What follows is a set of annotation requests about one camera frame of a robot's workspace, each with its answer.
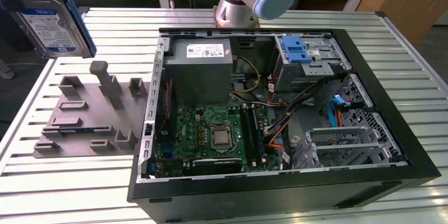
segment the ram slot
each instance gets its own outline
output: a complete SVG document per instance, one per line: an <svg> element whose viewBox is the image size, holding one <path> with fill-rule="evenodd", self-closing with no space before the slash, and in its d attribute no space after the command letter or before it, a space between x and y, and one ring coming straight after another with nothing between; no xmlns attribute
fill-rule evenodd
<svg viewBox="0 0 448 224"><path fill-rule="evenodd" d="M264 152L264 147L263 147L263 134L261 134L261 126L259 125L259 117L257 117L257 110L252 107L252 117L253 117L253 121L255 121L255 136L256 136L256 142L257 142L257 146L259 146L259 155L260 155L260 160L261 163L267 162L267 159L264 158L265 152Z"/></svg>
<svg viewBox="0 0 448 224"><path fill-rule="evenodd" d="M240 119L247 164L256 166L257 162L261 161L261 155L259 151L256 134L257 121L255 121L256 118L253 117L253 108L244 106L240 107Z"/></svg>

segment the metal slotted table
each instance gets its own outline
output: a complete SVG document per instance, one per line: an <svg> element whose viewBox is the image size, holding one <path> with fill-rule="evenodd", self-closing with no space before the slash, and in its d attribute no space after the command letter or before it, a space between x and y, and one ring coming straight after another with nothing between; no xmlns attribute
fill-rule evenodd
<svg viewBox="0 0 448 224"><path fill-rule="evenodd" d="M212 10L92 8L84 18L119 81L151 79L160 27L213 27ZM448 88L387 18L375 13L288 12L261 27L343 28L411 125L443 177L363 208L215 220L208 223L448 222ZM35 159L33 145L61 93L64 74L83 82L92 59L49 60L0 143L0 222L153 223L127 202L132 156Z"/></svg>

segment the hard disk drive label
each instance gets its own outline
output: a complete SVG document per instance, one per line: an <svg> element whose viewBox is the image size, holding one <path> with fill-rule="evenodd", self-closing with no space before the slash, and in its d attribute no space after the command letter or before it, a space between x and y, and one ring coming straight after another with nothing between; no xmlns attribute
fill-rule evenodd
<svg viewBox="0 0 448 224"><path fill-rule="evenodd" d="M76 50L72 38L59 23L60 17L55 9L29 8L23 10L21 14L48 50L53 52Z"/></svg>
<svg viewBox="0 0 448 224"><path fill-rule="evenodd" d="M189 44L187 58L224 57L223 44Z"/></svg>

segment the motherboard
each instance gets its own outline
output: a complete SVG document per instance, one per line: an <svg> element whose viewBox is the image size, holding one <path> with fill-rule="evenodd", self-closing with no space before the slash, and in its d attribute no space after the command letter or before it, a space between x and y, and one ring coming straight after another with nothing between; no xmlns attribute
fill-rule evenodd
<svg viewBox="0 0 448 224"><path fill-rule="evenodd" d="M159 177L189 176L193 166L201 175L217 167L237 172L277 170L276 152L264 151L261 129L268 124L261 105L179 108L176 137L159 144Z"/></svg>

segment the open computer tower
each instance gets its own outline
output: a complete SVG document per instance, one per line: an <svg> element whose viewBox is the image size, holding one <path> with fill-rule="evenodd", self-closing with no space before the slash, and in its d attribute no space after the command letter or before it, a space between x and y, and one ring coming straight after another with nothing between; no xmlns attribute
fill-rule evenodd
<svg viewBox="0 0 448 224"><path fill-rule="evenodd" d="M157 223L364 206L440 173L345 30L161 29L128 200Z"/></svg>

